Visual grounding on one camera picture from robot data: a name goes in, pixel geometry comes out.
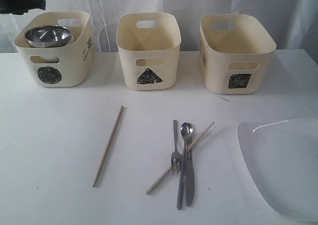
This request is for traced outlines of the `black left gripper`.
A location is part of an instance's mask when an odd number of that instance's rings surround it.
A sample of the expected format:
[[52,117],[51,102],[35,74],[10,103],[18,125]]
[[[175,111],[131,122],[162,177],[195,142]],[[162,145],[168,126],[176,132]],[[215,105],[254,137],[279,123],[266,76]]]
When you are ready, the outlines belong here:
[[25,14],[33,9],[46,9],[45,0],[0,0],[1,14]]

